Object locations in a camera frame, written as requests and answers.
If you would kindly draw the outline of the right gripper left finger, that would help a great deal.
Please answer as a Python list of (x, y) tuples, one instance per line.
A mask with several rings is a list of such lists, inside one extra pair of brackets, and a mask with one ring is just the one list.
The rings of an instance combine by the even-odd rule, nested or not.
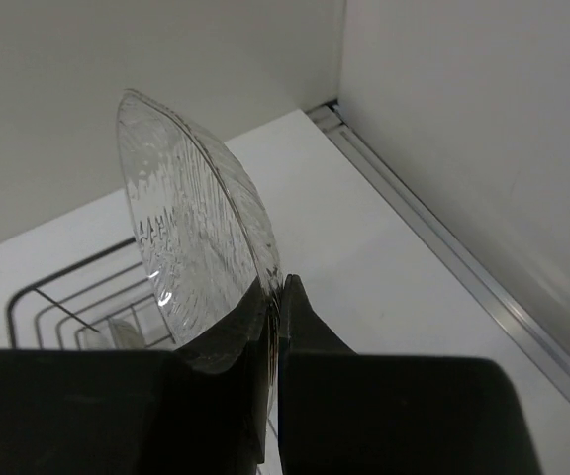
[(0, 474), (252, 474), (269, 351), (258, 285), (174, 351), (0, 350)]

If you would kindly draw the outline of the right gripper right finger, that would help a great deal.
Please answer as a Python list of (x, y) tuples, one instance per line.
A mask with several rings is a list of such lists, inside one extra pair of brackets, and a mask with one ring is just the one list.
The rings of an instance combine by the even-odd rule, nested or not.
[(286, 474), (537, 474), (517, 392), (495, 362), (363, 355), (297, 275), (281, 301), (278, 445)]

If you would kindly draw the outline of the clear plate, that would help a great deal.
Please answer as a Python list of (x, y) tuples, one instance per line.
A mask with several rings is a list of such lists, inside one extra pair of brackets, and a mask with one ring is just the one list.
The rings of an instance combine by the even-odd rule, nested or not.
[(110, 320), (108, 328), (114, 346), (119, 350), (143, 350), (145, 341), (143, 335), (131, 323), (120, 320)]
[(137, 90), (124, 93), (116, 129), (134, 235), (177, 343), (208, 330), (252, 284), (275, 332), (279, 251), (239, 160), (210, 131)]

